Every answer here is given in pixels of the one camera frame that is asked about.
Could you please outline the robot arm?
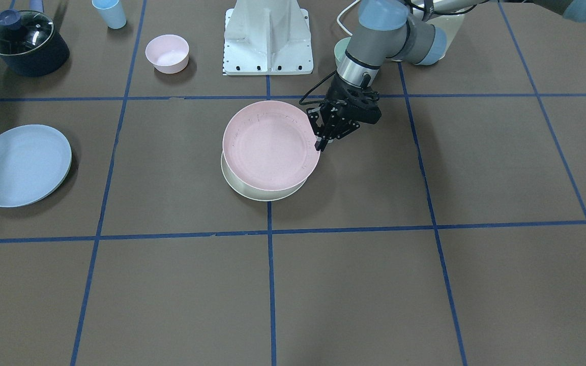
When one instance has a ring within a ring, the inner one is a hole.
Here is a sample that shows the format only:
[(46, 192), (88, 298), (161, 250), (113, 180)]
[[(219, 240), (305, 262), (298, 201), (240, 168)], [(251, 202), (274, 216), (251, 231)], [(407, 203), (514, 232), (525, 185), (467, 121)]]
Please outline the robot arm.
[(474, 9), (478, 1), (361, 1), (358, 25), (336, 69), (326, 76), (332, 83), (324, 98), (299, 104), (307, 106), (307, 116), (316, 136), (315, 149), (324, 151), (335, 140), (356, 131), (361, 124), (374, 125), (381, 118), (379, 94), (372, 89), (385, 60), (406, 61), (429, 66), (437, 63), (448, 48), (444, 30), (429, 23), (439, 18), (461, 15)]

